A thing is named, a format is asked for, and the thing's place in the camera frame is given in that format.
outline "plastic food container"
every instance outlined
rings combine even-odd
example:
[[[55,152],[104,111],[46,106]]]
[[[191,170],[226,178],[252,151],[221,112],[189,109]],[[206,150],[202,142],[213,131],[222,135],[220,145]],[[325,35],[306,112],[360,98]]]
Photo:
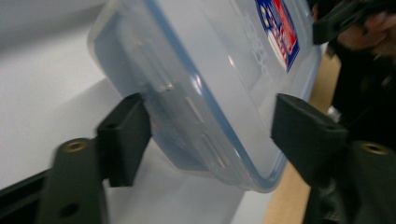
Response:
[[[306,100],[321,60],[311,26],[305,0],[118,0],[89,44],[122,95],[142,93],[177,168],[268,192],[286,162],[276,94]]]

